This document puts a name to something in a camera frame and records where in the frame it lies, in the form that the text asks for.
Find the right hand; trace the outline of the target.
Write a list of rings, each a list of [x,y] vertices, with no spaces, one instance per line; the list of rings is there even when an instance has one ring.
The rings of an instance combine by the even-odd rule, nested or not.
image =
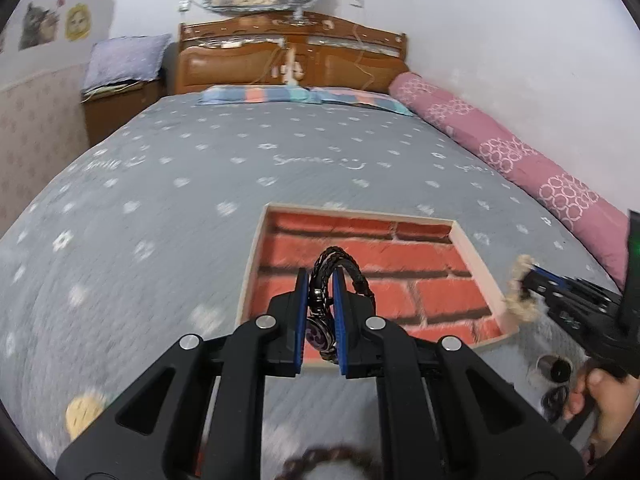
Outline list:
[[[585,362],[565,402],[562,419],[572,420],[585,407],[587,396],[596,401],[600,412],[589,443],[591,457],[600,460],[620,437],[639,399],[639,379],[627,375],[617,379],[593,360]]]

